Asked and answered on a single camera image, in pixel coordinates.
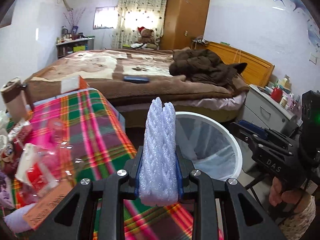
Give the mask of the forearm in patterned sleeve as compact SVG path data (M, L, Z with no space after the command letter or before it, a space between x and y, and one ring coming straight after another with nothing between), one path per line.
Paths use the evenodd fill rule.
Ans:
M300 239L307 231L308 227L316 217L315 197L311 196L308 200L306 208L280 223L280 230L286 239L297 240Z

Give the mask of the right hand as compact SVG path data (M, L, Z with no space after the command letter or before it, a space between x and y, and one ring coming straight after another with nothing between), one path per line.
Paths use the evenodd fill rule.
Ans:
M301 190L289 190L285 191L282 182L274 177L272 180L272 186L270 188L269 203L272 206L276 206L281 202L287 204L297 204L300 197L304 197L304 193Z

